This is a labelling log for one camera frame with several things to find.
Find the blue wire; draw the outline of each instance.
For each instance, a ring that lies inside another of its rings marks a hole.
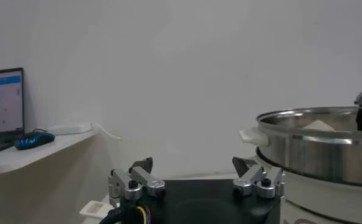
[[[147,214],[147,224],[150,224],[151,220],[150,220],[150,216],[149,216],[149,211],[146,208],[146,214]]]

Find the red wire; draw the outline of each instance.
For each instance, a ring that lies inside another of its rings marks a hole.
[[[149,211],[149,218],[150,218],[150,224],[151,224],[151,211],[150,211],[150,209],[149,208],[147,208],[147,211]]]

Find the blue computer mouse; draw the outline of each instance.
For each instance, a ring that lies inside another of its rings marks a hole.
[[[43,132],[33,131],[26,134],[22,139],[15,142],[15,147],[18,150],[32,149],[39,145],[44,145],[55,140],[55,135]]]

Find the pot rim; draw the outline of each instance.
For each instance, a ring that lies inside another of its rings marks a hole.
[[[272,112],[263,113],[257,116],[256,120],[259,125],[264,128],[287,133],[290,135],[299,136],[315,136],[322,138],[336,138],[336,139],[362,139],[362,131],[324,131],[324,130],[312,130],[291,128],[282,125],[275,125],[264,122],[263,120],[269,117],[276,117],[286,114],[300,114],[300,113],[312,113],[312,112],[339,112],[339,113],[353,113],[358,107],[309,107],[309,108],[295,108],[277,110]]]

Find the laptop screen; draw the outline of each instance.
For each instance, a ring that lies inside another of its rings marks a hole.
[[[24,131],[23,70],[0,71],[0,133]]]

